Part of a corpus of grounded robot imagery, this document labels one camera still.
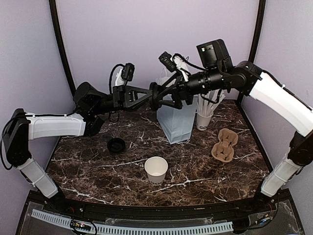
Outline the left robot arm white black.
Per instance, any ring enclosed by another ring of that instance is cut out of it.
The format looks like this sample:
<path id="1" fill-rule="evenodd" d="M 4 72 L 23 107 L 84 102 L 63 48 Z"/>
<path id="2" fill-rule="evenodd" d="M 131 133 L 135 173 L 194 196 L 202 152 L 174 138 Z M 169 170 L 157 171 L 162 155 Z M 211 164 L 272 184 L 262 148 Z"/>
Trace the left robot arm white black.
<path id="1" fill-rule="evenodd" d="M 7 170 L 17 168 L 58 213 L 66 213 L 69 203 L 29 151 L 30 140 L 61 136 L 94 136 L 104 121 L 101 115 L 112 111 L 134 111 L 152 97 L 152 90 L 132 86 L 114 87 L 112 94 L 98 91 L 90 83 L 82 83 L 73 97 L 76 105 L 69 114 L 34 114 L 16 109 L 3 128 L 0 158 L 8 162 Z"/>

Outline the black plastic cup lid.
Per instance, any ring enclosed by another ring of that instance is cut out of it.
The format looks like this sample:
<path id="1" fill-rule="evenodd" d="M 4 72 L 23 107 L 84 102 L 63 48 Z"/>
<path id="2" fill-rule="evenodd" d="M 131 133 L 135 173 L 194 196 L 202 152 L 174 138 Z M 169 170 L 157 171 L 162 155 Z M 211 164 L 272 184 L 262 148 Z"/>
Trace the black plastic cup lid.
<path id="1" fill-rule="evenodd" d="M 125 151 L 126 143 L 121 138 L 112 138 L 108 141 L 107 148 L 112 154 L 120 154 Z"/>

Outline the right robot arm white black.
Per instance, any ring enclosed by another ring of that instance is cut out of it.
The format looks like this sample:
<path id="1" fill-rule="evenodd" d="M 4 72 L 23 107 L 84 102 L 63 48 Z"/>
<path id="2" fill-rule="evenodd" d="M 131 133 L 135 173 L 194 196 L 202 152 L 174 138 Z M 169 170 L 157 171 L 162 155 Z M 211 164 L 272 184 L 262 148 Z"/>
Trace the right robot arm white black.
<path id="1" fill-rule="evenodd" d="M 181 109 L 182 101 L 191 104 L 194 95 L 215 90 L 238 90 L 258 100 L 288 121 L 296 132 L 289 152 L 265 178 L 259 194 L 250 200 L 250 209 L 261 212 L 279 188 L 313 161 L 313 109 L 280 84 L 268 71 L 249 61 L 232 64 L 226 45 L 217 39 L 197 46 L 203 67 L 198 73 L 183 77 L 174 62 L 180 54 L 160 55 L 160 62 L 173 73 L 163 85 L 150 85 L 153 95 L 150 104 L 158 109 L 169 106 Z"/>

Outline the white paper coffee cup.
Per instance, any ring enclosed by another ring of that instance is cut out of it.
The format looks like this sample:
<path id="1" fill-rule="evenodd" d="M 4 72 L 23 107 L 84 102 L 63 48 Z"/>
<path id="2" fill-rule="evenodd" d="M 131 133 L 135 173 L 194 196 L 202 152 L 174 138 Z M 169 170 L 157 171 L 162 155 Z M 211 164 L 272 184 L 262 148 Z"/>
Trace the white paper coffee cup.
<path id="1" fill-rule="evenodd" d="M 165 175 L 168 170 L 168 163 L 162 157 L 153 156 L 146 160 L 144 169 L 147 173 L 149 182 L 154 185 L 159 185 L 165 179 Z"/>

